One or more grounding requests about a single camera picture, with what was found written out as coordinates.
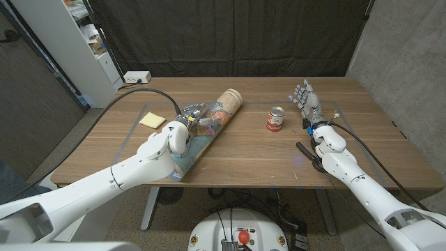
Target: power strip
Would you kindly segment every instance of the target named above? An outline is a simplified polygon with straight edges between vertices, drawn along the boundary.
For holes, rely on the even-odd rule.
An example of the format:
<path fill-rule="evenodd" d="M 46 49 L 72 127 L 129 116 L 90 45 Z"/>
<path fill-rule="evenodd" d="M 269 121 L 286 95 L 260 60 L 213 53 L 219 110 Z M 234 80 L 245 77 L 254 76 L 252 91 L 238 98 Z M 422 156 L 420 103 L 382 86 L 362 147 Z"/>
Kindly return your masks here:
<path fill-rule="evenodd" d="M 134 84 L 141 80 L 141 83 L 148 83 L 152 78 L 151 72 L 147 71 L 127 71 L 124 75 L 127 84 Z"/>

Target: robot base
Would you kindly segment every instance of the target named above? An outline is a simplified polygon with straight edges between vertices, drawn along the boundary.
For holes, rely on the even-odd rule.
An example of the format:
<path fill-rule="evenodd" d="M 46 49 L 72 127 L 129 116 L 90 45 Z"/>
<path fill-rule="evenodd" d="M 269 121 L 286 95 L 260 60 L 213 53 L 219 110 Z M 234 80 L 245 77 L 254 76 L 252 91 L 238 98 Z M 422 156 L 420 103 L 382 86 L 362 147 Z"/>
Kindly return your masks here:
<path fill-rule="evenodd" d="M 239 234 L 246 231 L 249 235 L 249 243 L 246 246 L 247 250 L 257 251 L 282 251 L 288 250 L 285 234 L 270 218 L 257 213 L 256 211 L 245 208 L 232 209 L 232 232 L 231 232 L 231 209 L 227 208 L 219 211 L 222 218 L 217 213 L 209 215 L 206 219 L 201 221 L 192 231 L 189 239 L 189 251 L 197 250 L 234 250 L 231 248 L 223 249 L 223 242 L 225 242 L 224 234 L 226 233 L 226 241 L 238 242 Z"/>

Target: box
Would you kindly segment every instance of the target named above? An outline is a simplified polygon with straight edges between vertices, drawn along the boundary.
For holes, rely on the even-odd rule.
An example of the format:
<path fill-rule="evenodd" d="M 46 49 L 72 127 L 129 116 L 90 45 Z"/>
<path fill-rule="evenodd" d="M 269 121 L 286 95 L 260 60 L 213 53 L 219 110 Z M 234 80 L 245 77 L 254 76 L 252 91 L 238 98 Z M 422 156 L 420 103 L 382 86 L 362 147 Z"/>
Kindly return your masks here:
<path fill-rule="evenodd" d="M 93 51 L 94 54 L 102 54 L 103 52 L 105 52 L 107 50 L 107 48 L 105 47 L 104 42 L 102 41 L 102 39 L 98 39 L 98 41 L 96 43 L 93 44 L 89 44 L 91 50 Z"/>

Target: table leg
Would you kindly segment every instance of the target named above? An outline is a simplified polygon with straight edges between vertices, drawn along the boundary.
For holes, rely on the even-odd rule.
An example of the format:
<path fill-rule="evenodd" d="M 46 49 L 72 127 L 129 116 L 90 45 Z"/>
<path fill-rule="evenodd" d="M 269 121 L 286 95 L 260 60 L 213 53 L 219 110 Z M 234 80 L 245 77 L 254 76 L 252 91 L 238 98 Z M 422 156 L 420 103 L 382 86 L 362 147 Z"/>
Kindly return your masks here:
<path fill-rule="evenodd" d="M 334 236 L 337 234 L 337 229 L 330 201 L 328 200 L 327 190 L 316 189 L 314 192 L 316 193 L 316 198 L 319 203 L 319 208 L 321 209 L 322 212 L 323 221 L 325 223 L 325 230 L 327 230 L 327 233 L 329 235 Z"/>
<path fill-rule="evenodd" d="M 160 187 L 151 187 L 151 191 L 148 194 L 146 210 L 144 211 L 144 216 L 142 217 L 141 230 L 147 231 L 151 226 L 151 221 L 153 214 L 155 214 L 156 200 L 158 198 L 158 191 Z"/>

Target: red and white can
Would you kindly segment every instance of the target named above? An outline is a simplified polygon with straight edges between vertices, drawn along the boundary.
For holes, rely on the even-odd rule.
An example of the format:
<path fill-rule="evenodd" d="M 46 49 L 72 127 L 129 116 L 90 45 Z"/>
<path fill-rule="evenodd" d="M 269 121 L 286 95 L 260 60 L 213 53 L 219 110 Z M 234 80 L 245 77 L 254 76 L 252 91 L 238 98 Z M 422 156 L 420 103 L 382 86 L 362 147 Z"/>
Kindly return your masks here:
<path fill-rule="evenodd" d="M 284 122 L 285 110 L 282 107 L 273 107 L 268 115 L 268 122 L 266 128 L 271 132 L 278 132 L 282 128 Z"/>

